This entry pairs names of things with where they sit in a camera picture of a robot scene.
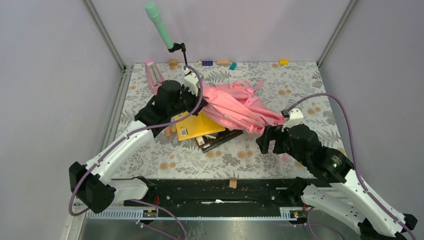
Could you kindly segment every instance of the table surface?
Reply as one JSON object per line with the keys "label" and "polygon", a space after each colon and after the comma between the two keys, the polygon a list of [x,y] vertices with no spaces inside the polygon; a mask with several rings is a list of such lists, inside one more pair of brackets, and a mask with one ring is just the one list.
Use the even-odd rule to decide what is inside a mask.
{"label": "table surface", "polygon": [[[202,73],[207,83],[233,83],[237,79],[251,85],[264,80],[256,93],[272,111],[279,113],[299,99],[325,88],[315,62],[290,62],[279,66],[272,62],[237,63],[235,70],[227,66],[201,66],[189,63]],[[170,67],[158,63],[165,79],[182,82],[182,64]],[[138,111],[146,106],[152,93],[146,82],[144,63],[134,65],[125,97],[116,136],[129,126]],[[317,132],[321,142],[328,147],[345,152],[336,120],[326,96],[311,98],[298,106],[304,123]],[[312,178],[308,170],[287,154],[261,154],[256,145],[257,134],[244,133],[221,146],[202,153],[194,139],[175,141],[176,133],[166,136],[162,131],[155,141],[142,146],[115,174],[114,178],[161,179],[226,179],[236,178]]]}

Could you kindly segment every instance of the orange block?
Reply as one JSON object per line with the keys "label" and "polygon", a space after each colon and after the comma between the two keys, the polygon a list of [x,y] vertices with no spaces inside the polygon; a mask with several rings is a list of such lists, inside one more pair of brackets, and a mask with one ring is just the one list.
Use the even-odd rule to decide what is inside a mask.
{"label": "orange block", "polygon": [[231,177],[229,179],[229,187],[232,188],[232,189],[237,188],[237,178]]}
{"label": "orange block", "polygon": [[218,66],[229,66],[230,65],[230,61],[225,59],[225,60],[217,60],[216,61],[216,65]]}
{"label": "orange block", "polygon": [[178,65],[178,60],[177,59],[171,59],[169,60],[169,66],[177,66]]}
{"label": "orange block", "polygon": [[166,128],[165,134],[166,134],[167,137],[171,137],[171,128],[170,127]]}

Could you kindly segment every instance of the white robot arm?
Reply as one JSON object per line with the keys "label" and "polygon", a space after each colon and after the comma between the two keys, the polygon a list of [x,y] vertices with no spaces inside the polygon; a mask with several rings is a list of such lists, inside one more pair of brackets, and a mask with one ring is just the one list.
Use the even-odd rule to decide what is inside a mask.
{"label": "white robot arm", "polygon": [[[291,201],[302,201],[324,211],[351,227],[363,239],[406,239],[401,235],[405,230],[400,223],[413,229],[417,219],[395,210],[364,181],[365,191],[353,163],[340,151],[322,146],[317,134],[302,124],[304,116],[299,109],[291,110],[288,116],[285,112],[283,114],[289,116],[285,125],[269,127],[256,140],[261,152],[266,153],[269,141],[275,140],[274,153],[288,153],[316,178],[329,183],[348,199],[348,202],[341,201],[298,177],[297,182],[287,189]],[[393,220],[369,193],[398,221]]]}
{"label": "white robot arm", "polygon": [[[186,86],[196,87],[195,78],[190,73],[186,76]],[[169,123],[171,117],[190,110],[198,101],[197,91],[188,87],[180,92],[181,86],[175,81],[165,81],[158,89],[158,95],[147,107],[140,110],[134,121],[110,146],[85,165],[75,162],[69,168],[71,190],[81,181],[82,176],[96,165],[76,195],[94,212],[100,213],[110,204],[130,199],[142,199],[148,192],[148,186],[139,178],[112,180],[113,175],[137,149],[154,140],[164,127],[139,130],[146,126]],[[177,98],[169,98],[173,91]],[[161,94],[165,93],[165,103]],[[185,94],[185,104],[179,104],[180,94]],[[342,201],[321,191],[306,180],[298,177],[297,182],[285,191],[286,199],[317,207],[334,218],[348,225],[367,240],[405,239],[401,233],[403,227],[382,210],[369,196],[372,193],[398,221],[413,229],[417,219],[410,214],[403,214],[386,203],[368,184],[368,192],[360,185],[352,162],[336,149],[322,146],[317,134],[302,124],[303,115],[299,109],[293,109],[283,126],[268,126],[264,134],[256,140],[263,154],[268,152],[269,142],[275,140],[273,152],[288,153],[303,164],[316,178],[329,183],[346,196]]]}
{"label": "white robot arm", "polygon": [[[75,162],[70,166],[71,191],[94,213],[102,212],[112,203],[142,199],[148,191],[142,180],[112,180],[114,174],[140,147],[153,141],[173,116],[185,111],[194,111],[196,115],[206,104],[206,101],[199,99],[198,94],[197,83],[203,80],[203,76],[199,74],[201,79],[198,79],[189,68],[184,68],[183,72],[185,77],[182,86],[174,80],[164,81],[157,94],[114,142],[84,165]],[[199,101],[199,108],[194,110]]]}

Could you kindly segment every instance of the gray wall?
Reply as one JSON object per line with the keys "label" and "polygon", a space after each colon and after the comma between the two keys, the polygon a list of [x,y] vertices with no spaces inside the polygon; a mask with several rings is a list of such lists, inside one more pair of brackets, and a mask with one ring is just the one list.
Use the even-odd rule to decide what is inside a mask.
{"label": "gray wall", "polygon": [[0,3],[0,239],[57,240],[120,71],[81,0]]}
{"label": "gray wall", "polygon": [[[126,64],[184,60],[147,17],[152,0],[93,0]],[[349,0],[155,0],[189,61],[317,61]]]}
{"label": "gray wall", "polygon": [[[424,237],[424,1],[359,1],[321,68],[351,121],[364,178]],[[348,133],[336,115],[343,142]]]}

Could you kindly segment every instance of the stack of books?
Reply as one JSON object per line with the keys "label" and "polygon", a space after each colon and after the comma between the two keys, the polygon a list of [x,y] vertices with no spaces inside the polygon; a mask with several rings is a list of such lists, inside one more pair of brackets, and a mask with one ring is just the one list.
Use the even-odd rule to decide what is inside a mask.
{"label": "stack of books", "polygon": [[[181,119],[187,114],[188,112],[183,112],[175,116],[174,119]],[[192,115],[176,123],[175,127],[179,141],[195,139],[203,153],[243,134],[242,130],[230,130],[219,125],[202,111],[198,116]]]}

